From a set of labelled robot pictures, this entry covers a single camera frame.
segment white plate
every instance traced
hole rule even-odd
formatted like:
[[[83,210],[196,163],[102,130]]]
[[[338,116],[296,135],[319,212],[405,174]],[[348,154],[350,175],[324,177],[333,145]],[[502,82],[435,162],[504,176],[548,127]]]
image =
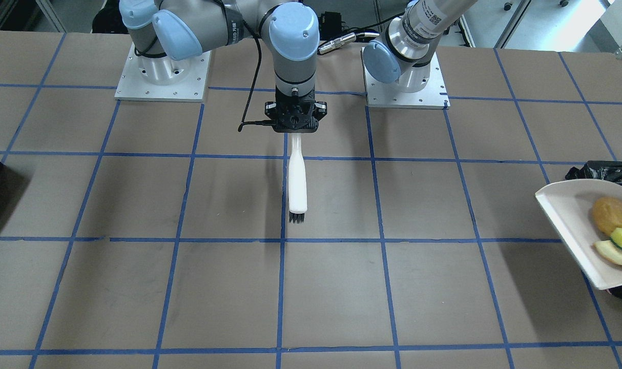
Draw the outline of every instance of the white plate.
[[[595,241],[609,240],[591,217],[594,202],[602,196],[622,200],[622,186],[600,179],[574,179],[555,182],[540,189],[538,203],[580,268],[599,290],[622,285],[622,266],[600,257]]]

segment blue tape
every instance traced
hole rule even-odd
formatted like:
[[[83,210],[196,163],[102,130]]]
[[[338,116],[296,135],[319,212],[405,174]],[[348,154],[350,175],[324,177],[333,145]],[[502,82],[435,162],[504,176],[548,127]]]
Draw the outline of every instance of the blue tape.
[[[575,77],[573,77],[573,73],[571,73],[571,70],[568,68],[568,65],[566,64],[566,60],[564,60],[564,56],[561,54],[561,52],[558,52],[557,54],[559,54],[559,58],[562,60],[562,64],[564,65],[564,68],[566,68],[566,72],[568,72],[569,77],[571,77],[571,81],[573,81],[573,84],[575,86],[575,89],[577,90],[577,93],[580,94],[580,98],[582,98],[582,101],[585,104],[585,107],[587,107],[587,111],[589,112],[589,115],[591,115],[591,119],[594,121],[596,129],[598,133],[600,134],[600,138],[602,138],[603,142],[605,143],[605,146],[607,147],[607,150],[609,151],[611,158],[614,161],[616,161],[616,155],[614,154],[614,151],[611,149],[611,145],[609,145],[609,142],[607,141],[605,134],[602,133],[602,128],[600,128],[600,124],[598,124],[596,116],[594,115],[594,112],[591,111],[591,107],[587,103],[587,99],[585,99],[585,96],[582,93],[582,90],[580,90],[580,86],[578,86],[577,82],[575,81]]]
[[[370,124],[370,110],[365,107],[365,122],[368,128],[368,143],[370,145],[370,166],[372,167],[372,181],[375,187],[375,204],[377,205],[377,224],[379,225],[379,242],[382,250],[382,263],[384,268],[384,283],[386,284],[386,299],[388,300],[388,315],[391,324],[391,336],[393,338],[393,352],[395,353],[396,368],[402,368],[400,350],[398,348],[398,326],[395,320],[393,308],[393,294],[391,293],[390,275],[388,273],[388,257],[386,256],[386,238],[384,237],[384,220],[382,217],[381,198],[379,196],[379,182],[377,180],[377,163],[375,162],[375,145],[372,140],[372,126]]]
[[[199,115],[197,121],[197,129],[195,131],[195,138],[193,140],[192,149],[190,152],[190,163],[188,175],[186,176],[186,191],[184,192],[183,199],[181,201],[181,210],[179,212],[179,220],[177,222],[177,235],[175,238],[175,246],[172,250],[172,260],[170,263],[170,274],[168,275],[168,287],[165,290],[165,300],[163,301],[163,312],[161,313],[161,323],[159,324],[158,337],[156,339],[156,353],[154,353],[154,361],[152,362],[153,369],[158,368],[159,351],[163,345],[163,335],[165,334],[165,324],[168,320],[168,309],[170,308],[170,297],[172,295],[172,285],[175,280],[175,270],[177,268],[177,256],[181,239],[181,231],[183,229],[184,217],[186,216],[186,206],[188,205],[188,196],[190,193],[190,182],[192,182],[192,173],[195,167],[195,152],[199,143],[199,132],[201,131],[201,122],[204,116],[204,104],[199,106]]]
[[[63,35],[63,37],[60,39],[61,43],[58,45],[60,48],[60,45],[63,44],[63,40],[65,39],[65,34]],[[117,117],[117,111],[119,110],[119,104],[120,102],[117,101],[116,105],[115,105],[115,110],[113,111],[113,115],[111,117],[110,123],[108,124],[108,129],[106,132],[106,135],[104,136],[104,141],[102,142],[102,147],[99,150],[99,155],[97,157],[97,161],[95,163],[95,168],[93,169],[93,174],[90,177],[90,180],[88,182],[88,188],[86,189],[86,195],[84,195],[84,200],[81,203],[81,208],[79,208],[79,215],[77,215],[76,217],[76,222],[74,224],[74,229],[72,229],[72,238],[76,237],[77,232],[79,231],[79,226],[81,225],[81,220],[84,217],[84,211],[86,210],[86,205],[88,205],[88,199],[90,198],[90,194],[92,192],[93,189],[93,184],[95,183],[95,178],[97,176],[97,173],[99,171],[99,166],[101,165],[101,161],[102,161],[102,153],[104,152],[104,150],[106,149],[106,146],[108,144],[108,138],[110,137],[110,133],[113,129],[113,125],[115,124],[115,119]],[[40,350],[40,348],[42,347],[42,341],[44,341],[45,338],[45,333],[47,333],[47,326],[49,325],[49,320],[51,320],[51,313],[53,313],[54,310],[54,305],[56,304],[56,297],[58,296],[58,291],[60,290],[60,282],[63,280],[63,274],[65,273],[65,268],[67,267],[67,263],[68,260],[70,259],[70,254],[72,254],[72,247],[74,246],[74,240],[70,240],[67,250],[65,251],[65,256],[63,257],[63,262],[60,266],[60,271],[58,271],[58,277],[56,278],[56,284],[54,285],[54,290],[51,294],[51,300],[49,301],[49,306],[47,308],[47,313],[45,314],[45,319],[42,322],[42,327],[40,329],[40,334],[37,337],[37,341],[35,342],[35,350]],[[34,369],[35,368],[35,362],[37,360],[37,354],[34,354],[31,357],[31,362],[29,364],[29,369]]]
[[[468,212],[470,213],[470,220],[472,220],[473,231],[475,233],[475,238],[477,239],[478,248],[480,249],[480,256],[482,258],[482,264],[484,265],[486,279],[487,279],[487,282],[489,283],[489,290],[491,291],[491,298],[493,299],[493,306],[495,308],[495,314],[498,318],[498,324],[500,325],[500,333],[503,337],[503,344],[505,344],[505,351],[507,353],[509,367],[510,369],[514,369],[514,359],[512,358],[512,352],[509,347],[509,340],[507,338],[505,322],[503,321],[503,314],[500,310],[500,304],[498,304],[498,297],[495,293],[495,286],[493,285],[493,277],[491,276],[491,271],[489,269],[489,262],[487,261],[486,253],[484,252],[484,246],[482,245],[482,238],[480,237],[480,231],[477,227],[477,220],[475,219],[475,211],[473,210],[472,201],[470,200],[470,192],[468,192],[468,186],[466,185],[466,176],[464,175],[464,170],[461,166],[461,161],[459,159],[459,153],[457,152],[457,143],[456,141],[454,141],[454,133],[452,132],[452,126],[450,125],[450,118],[447,115],[447,110],[444,110],[443,114],[445,117],[445,123],[447,125],[447,132],[450,136],[450,142],[452,144],[452,151],[454,151],[454,158],[457,161],[457,168],[459,169],[459,177],[461,177],[461,185],[463,186],[464,194],[466,196],[466,203],[468,204]]]
[[[509,93],[512,94],[512,98],[514,98],[514,103],[516,106],[516,109],[518,110],[518,115],[520,115],[520,119],[523,122],[523,126],[525,128],[525,131],[527,133],[527,138],[529,138],[529,143],[532,145],[532,150],[534,150],[534,155],[536,155],[536,160],[538,161],[538,166],[541,167],[541,172],[543,173],[543,179],[545,179],[546,184],[550,183],[550,180],[548,179],[548,173],[546,172],[546,169],[543,168],[543,164],[541,161],[541,155],[538,154],[538,149],[536,148],[536,144],[534,143],[534,138],[532,137],[532,133],[529,131],[529,126],[527,125],[527,122],[525,120],[525,116],[523,115],[523,112],[520,108],[520,105],[518,105],[518,100],[516,99],[515,93],[514,93],[514,89],[512,88],[512,84],[509,81],[509,77],[507,76],[507,72],[505,71],[505,67],[503,66],[503,61],[500,59],[500,54],[498,54],[498,50],[494,49],[493,50],[494,54],[495,54],[495,58],[498,60],[498,65],[500,66],[500,70],[503,72],[503,76],[505,77],[505,82],[507,83],[507,87],[509,89]]]

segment cable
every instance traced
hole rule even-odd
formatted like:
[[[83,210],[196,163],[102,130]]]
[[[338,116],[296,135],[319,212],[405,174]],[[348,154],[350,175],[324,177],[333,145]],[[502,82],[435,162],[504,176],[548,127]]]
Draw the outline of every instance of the cable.
[[[250,122],[247,122],[247,123],[245,122],[245,117],[247,115],[247,110],[250,108],[250,101],[252,101],[252,94],[254,93],[254,87],[257,84],[257,77],[259,77],[259,70],[261,68],[261,59],[262,59],[261,43],[259,42],[259,38],[257,37],[257,34],[255,33],[254,30],[252,30],[252,28],[247,24],[246,21],[243,21],[243,25],[245,26],[247,31],[250,33],[250,35],[254,37],[254,42],[257,43],[257,51],[259,51],[259,61],[257,61],[257,69],[254,72],[254,79],[252,80],[252,86],[250,87],[250,94],[248,94],[247,96],[247,102],[245,103],[245,110],[243,111],[243,118],[240,120],[240,126],[238,126],[238,132],[243,130],[243,126],[245,126],[246,124],[250,124]]]
[[[393,19],[395,19],[395,18],[398,18],[398,16],[403,16],[403,15],[404,15],[404,12],[401,12],[400,14],[396,14],[396,15],[394,15],[394,16],[392,16],[392,17],[390,17],[390,18],[384,19],[384,20],[383,20],[383,21],[381,21],[381,22],[378,22],[378,23],[375,23],[375,24],[370,24],[370,26],[365,26],[365,27],[351,27],[351,28],[348,28],[347,30],[344,30],[344,32],[343,32],[341,35],[337,35],[337,36],[335,36],[334,38],[332,38],[332,39],[330,39],[330,40],[326,40],[325,42],[323,42],[322,44],[320,44],[320,45],[318,46],[318,55],[326,55],[326,54],[329,54],[330,52],[332,52],[332,51],[334,51],[334,50],[339,49],[342,45],[341,45],[341,46],[338,46],[336,49],[331,49],[330,51],[320,52],[320,50],[322,49],[322,47],[323,47],[323,46],[325,46],[325,45],[329,44],[330,42],[334,42],[336,39],[339,39],[339,38],[341,38],[341,37],[344,37],[344,36],[346,36],[346,35],[349,35],[350,33],[358,33],[358,32],[364,32],[364,33],[365,33],[365,31],[369,30],[370,28],[380,26],[380,25],[382,25],[382,24],[384,24],[384,23],[386,23],[386,22],[389,22],[389,21],[392,21],[392,20],[393,20]],[[361,36],[362,36],[362,37],[369,37],[369,35],[367,35],[367,34],[363,34],[363,35],[361,35]]]

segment black cable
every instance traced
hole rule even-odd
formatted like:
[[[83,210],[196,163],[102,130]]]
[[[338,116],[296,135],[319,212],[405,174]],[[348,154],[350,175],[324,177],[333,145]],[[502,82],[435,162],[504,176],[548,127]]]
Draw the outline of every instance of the black cable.
[[[334,36],[334,37],[332,37],[330,40],[326,40],[326,41],[325,41],[325,42],[323,42],[322,44],[318,45],[318,55],[320,55],[320,48],[321,48],[321,47],[323,47],[323,46],[325,46],[325,45],[327,45],[327,44],[329,44],[329,43],[330,43],[332,40],[334,40],[334,39],[337,39],[337,38],[339,38],[339,37],[343,37],[343,36],[345,36],[345,35],[347,35],[347,34],[349,34],[349,33],[353,33],[353,32],[354,32],[354,33],[356,33],[356,32],[358,32],[358,31],[367,31],[369,28],[373,28],[373,27],[381,26],[382,24],[384,24],[384,23],[386,23],[386,22],[389,22],[389,21],[392,21],[393,19],[398,18],[398,16],[403,16],[403,15],[404,15],[404,12],[401,12],[400,14],[393,15],[392,17],[387,18],[387,19],[384,19],[384,20],[383,20],[383,21],[381,21],[381,22],[378,22],[378,23],[375,23],[375,24],[370,24],[370,26],[365,26],[365,27],[351,27],[351,28],[348,28],[348,29],[347,29],[347,30],[345,30],[345,31],[344,31],[341,35]]]
[[[245,26],[247,31],[250,33],[250,35],[254,37],[254,42],[257,43],[257,51],[259,51],[259,61],[257,61],[257,69],[254,72],[254,79],[252,80],[252,86],[250,87],[250,94],[248,94],[247,96],[247,102],[245,103],[245,110],[243,111],[243,118],[240,120],[240,126],[238,126],[238,132],[243,130],[243,126],[245,126],[245,124],[250,124],[250,123],[245,123],[245,117],[247,115],[247,110],[250,108],[250,101],[252,101],[252,94],[254,93],[254,87],[257,85],[257,77],[259,77],[259,70],[261,68],[261,59],[262,59],[261,43],[259,42],[259,37],[256,35],[254,30],[252,30],[252,28],[247,24],[246,21],[243,21],[243,25]]]

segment scrub brush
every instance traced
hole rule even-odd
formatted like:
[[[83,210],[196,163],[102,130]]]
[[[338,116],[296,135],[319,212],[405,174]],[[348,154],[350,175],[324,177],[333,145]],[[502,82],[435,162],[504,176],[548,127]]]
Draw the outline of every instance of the scrub brush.
[[[306,213],[306,170],[302,156],[302,134],[291,133],[291,158],[288,160],[288,222],[304,222]]]

